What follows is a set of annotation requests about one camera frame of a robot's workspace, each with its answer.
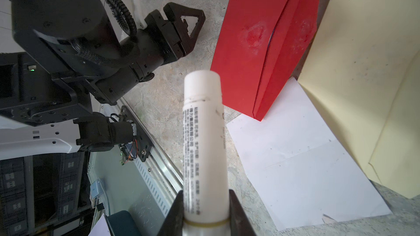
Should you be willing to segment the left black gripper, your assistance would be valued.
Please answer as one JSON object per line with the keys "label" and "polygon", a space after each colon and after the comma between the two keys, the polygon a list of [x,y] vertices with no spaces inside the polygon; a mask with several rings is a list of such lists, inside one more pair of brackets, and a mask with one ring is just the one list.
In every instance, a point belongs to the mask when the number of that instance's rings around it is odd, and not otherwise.
{"label": "left black gripper", "polygon": [[122,60],[128,64],[113,75],[94,83],[94,97],[102,104],[117,100],[139,83],[153,79],[160,66],[190,54],[206,21],[203,10],[170,2],[164,6],[165,20],[155,10],[146,17],[148,27],[138,30],[136,38],[120,42]]}

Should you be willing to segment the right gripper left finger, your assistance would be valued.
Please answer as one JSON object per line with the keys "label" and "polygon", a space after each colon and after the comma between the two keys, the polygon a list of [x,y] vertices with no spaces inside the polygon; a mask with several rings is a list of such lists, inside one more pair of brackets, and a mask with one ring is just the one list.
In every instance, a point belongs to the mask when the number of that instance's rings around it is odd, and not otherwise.
{"label": "right gripper left finger", "polygon": [[183,190],[180,190],[157,236],[182,236],[184,223]]}

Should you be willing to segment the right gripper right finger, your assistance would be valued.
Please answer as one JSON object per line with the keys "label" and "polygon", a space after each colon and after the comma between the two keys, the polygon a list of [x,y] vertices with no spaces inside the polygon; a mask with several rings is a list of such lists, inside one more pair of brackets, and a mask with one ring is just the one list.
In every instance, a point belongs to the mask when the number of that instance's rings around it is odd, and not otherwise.
{"label": "right gripper right finger", "polygon": [[231,236],[256,236],[236,193],[232,189],[229,190],[229,197]]}

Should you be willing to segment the white glue stick tube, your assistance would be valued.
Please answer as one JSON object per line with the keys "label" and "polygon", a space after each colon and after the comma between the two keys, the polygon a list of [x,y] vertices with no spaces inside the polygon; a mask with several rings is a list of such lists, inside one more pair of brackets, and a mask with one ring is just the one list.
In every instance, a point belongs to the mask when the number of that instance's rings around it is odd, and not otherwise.
{"label": "white glue stick tube", "polygon": [[230,203],[220,76],[194,71],[184,80],[184,236],[229,236]]}

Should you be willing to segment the red envelope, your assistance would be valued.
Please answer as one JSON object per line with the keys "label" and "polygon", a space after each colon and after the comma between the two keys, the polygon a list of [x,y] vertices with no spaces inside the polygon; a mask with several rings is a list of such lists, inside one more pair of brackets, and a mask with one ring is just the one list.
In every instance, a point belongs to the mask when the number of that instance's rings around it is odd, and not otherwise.
{"label": "red envelope", "polygon": [[317,31],[319,0],[229,0],[211,69],[223,104],[262,120]]}

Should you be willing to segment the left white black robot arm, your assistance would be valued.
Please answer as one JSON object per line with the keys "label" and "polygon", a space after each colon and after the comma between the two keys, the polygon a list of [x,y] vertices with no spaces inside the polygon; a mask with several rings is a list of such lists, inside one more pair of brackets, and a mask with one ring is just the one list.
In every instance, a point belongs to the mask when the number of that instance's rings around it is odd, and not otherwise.
{"label": "left white black robot arm", "polygon": [[10,0],[13,40],[1,54],[1,159],[127,147],[149,156],[151,141],[125,110],[103,115],[154,71],[190,54],[206,17],[170,2],[142,16],[139,0]]}

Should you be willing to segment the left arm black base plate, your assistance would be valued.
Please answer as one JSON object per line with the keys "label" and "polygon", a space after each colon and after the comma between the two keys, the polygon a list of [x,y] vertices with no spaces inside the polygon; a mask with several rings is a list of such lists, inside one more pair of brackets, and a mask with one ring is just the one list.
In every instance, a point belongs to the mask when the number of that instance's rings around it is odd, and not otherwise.
{"label": "left arm black base plate", "polygon": [[145,162],[151,155],[153,142],[141,124],[138,116],[126,105],[121,107],[121,117],[124,121],[133,122],[136,125],[135,144],[137,144],[137,158]]}

